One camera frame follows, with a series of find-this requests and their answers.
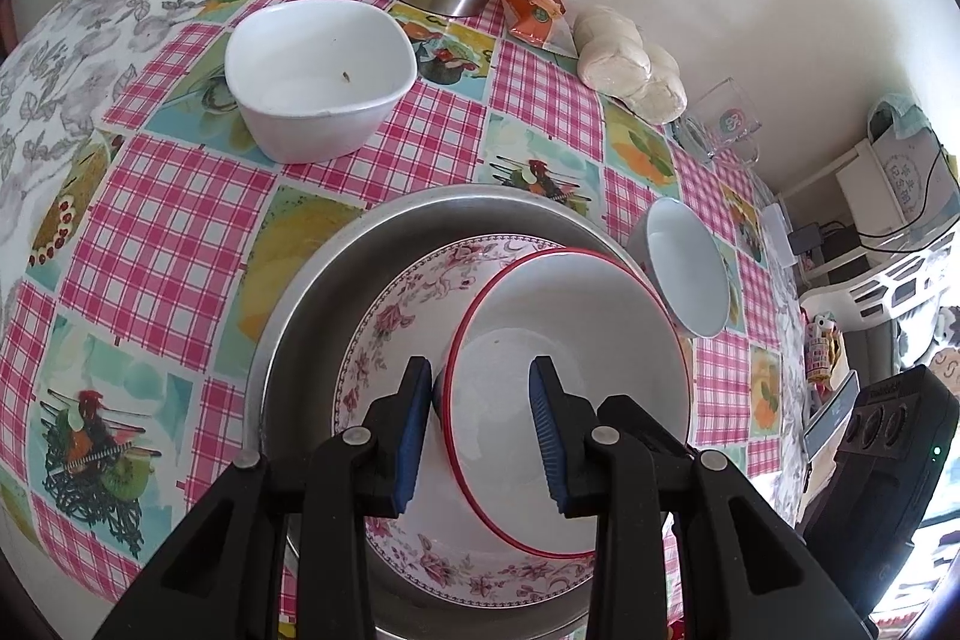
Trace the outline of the colourful snack packet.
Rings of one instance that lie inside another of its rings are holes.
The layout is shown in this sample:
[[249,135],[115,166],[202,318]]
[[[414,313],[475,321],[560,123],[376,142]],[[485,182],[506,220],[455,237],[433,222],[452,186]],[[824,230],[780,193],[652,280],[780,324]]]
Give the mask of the colourful snack packet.
[[841,333],[835,320],[828,315],[814,315],[805,323],[804,362],[805,378],[818,385],[828,383],[843,349]]

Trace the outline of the teal cloth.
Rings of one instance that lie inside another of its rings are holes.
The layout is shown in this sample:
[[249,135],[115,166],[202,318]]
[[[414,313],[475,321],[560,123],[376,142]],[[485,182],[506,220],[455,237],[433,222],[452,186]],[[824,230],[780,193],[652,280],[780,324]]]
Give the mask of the teal cloth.
[[931,131],[928,115],[906,94],[885,94],[880,97],[867,117],[867,138],[875,143],[892,130],[897,140],[908,140],[921,131]]

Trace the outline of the red-rimmed strawberry bowl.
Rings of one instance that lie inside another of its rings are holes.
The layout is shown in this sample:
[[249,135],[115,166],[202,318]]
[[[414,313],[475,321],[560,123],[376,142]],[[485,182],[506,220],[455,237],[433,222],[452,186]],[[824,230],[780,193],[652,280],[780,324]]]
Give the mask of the red-rimmed strawberry bowl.
[[438,403],[452,475],[494,536],[545,559],[592,551],[586,442],[614,396],[685,440],[690,372],[651,284],[581,248],[530,253],[483,284]]

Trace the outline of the black power adapter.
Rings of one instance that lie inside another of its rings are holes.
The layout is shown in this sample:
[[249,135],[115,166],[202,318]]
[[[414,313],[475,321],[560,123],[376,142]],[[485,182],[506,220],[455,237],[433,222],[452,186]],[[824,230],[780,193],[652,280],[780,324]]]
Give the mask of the black power adapter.
[[811,253],[823,244],[822,229],[817,223],[805,224],[789,232],[788,242],[794,257]]

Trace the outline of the white power strip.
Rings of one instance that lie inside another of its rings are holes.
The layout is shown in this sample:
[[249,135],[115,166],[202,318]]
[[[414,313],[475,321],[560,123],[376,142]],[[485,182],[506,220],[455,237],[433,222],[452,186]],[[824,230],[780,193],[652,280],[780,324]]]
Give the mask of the white power strip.
[[786,216],[779,203],[770,203],[760,211],[761,225],[770,245],[771,257],[781,268],[791,268],[796,264],[796,255],[789,244],[789,227]]

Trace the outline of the white square bowl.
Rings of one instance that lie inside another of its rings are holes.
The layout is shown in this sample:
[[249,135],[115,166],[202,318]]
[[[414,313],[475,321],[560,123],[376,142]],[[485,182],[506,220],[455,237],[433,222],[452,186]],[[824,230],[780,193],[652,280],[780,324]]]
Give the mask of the white square bowl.
[[415,85],[409,38],[355,0],[296,0],[246,16],[224,49],[224,78],[260,151],[279,164],[347,156]]

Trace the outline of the stainless steel round pan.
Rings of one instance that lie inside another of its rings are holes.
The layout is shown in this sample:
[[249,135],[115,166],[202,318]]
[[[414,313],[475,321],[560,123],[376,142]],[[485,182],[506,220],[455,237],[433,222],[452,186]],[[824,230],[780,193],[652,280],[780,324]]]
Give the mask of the stainless steel round pan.
[[[589,248],[626,268],[626,250],[571,209],[500,185],[451,185],[394,198],[350,221],[301,266],[263,328],[245,388],[245,447],[268,459],[311,453],[332,432],[335,381],[359,319],[410,263],[480,234],[527,234]],[[382,638],[566,638],[584,629],[590,588],[532,608],[483,611],[434,598],[368,557]]]

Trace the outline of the bag of steamed buns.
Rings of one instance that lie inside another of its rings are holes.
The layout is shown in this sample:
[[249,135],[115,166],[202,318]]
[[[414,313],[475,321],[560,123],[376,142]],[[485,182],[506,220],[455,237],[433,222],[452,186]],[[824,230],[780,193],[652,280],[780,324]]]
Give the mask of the bag of steamed buns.
[[579,80],[622,103],[651,125],[670,124],[686,106],[680,67],[654,42],[644,42],[638,26],[618,11],[589,7],[574,21]]

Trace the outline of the checkered picture tablecloth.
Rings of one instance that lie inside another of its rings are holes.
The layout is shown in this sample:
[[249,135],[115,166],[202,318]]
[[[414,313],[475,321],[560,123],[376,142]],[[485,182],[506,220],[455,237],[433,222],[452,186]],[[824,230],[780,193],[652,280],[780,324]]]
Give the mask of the checkered picture tablecloth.
[[[265,158],[223,78],[231,32],[291,0],[210,0],[71,158],[2,308],[2,548],[65,637],[86,637],[241,440],[245,376],[296,271],[363,209],[488,182],[625,237],[679,198],[732,273],[731,325],[692,346],[693,438],[796,520],[804,484],[793,283],[760,241],[768,190],[693,161],[589,91],[569,58],[509,37],[498,3],[452,21],[391,0],[415,86],[359,151]],[[99,599],[70,612],[71,588]]]

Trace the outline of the light blue bowl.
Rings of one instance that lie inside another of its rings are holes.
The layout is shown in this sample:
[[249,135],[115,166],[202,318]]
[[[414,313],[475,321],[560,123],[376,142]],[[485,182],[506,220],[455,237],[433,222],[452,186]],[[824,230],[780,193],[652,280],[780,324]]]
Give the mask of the light blue bowl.
[[713,234],[693,209],[675,198],[658,198],[631,230],[626,252],[680,330],[714,338],[726,328],[731,305],[726,269]]

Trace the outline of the orange snack packet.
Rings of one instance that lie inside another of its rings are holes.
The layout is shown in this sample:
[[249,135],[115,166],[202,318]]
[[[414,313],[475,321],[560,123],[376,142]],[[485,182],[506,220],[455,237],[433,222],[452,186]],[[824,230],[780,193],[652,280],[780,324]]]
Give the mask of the orange snack packet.
[[576,55],[563,0],[501,0],[501,5],[512,37],[555,55]]

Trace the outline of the white side shelf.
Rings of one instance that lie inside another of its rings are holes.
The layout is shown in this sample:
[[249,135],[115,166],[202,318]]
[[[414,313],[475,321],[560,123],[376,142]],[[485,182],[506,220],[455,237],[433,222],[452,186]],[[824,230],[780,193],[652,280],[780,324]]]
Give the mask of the white side shelf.
[[958,257],[958,214],[939,230],[913,234],[869,140],[776,195],[780,205],[818,182],[838,182],[856,243],[836,259],[800,271],[805,314],[830,315],[843,331],[864,331],[934,298],[944,281],[937,260]]

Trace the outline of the clear glass mug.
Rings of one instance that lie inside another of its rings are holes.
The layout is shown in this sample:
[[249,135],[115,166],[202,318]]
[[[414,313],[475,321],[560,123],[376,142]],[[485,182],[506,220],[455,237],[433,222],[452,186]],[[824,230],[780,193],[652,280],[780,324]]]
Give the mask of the clear glass mug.
[[674,124],[675,142],[702,164],[748,169],[760,159],[761,122],[736,80],[726,78],[695,101]]

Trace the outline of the grey printed bag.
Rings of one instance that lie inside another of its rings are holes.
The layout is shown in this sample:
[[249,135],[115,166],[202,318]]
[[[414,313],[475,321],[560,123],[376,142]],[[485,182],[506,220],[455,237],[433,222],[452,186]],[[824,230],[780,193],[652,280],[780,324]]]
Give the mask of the grey printed bag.
[[872,149],[913,234],[939,230],[957,216],[958,185],[934,131],[898,138],[889,127]]

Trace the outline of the grey floral tablecloth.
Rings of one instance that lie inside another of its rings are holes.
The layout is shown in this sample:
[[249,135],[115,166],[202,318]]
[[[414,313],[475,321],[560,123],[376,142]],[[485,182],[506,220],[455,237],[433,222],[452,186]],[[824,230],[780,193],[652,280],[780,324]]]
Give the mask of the grey floral tablecloth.
[[210,0],[62,0],[2,64],[2,308],[71,158]]

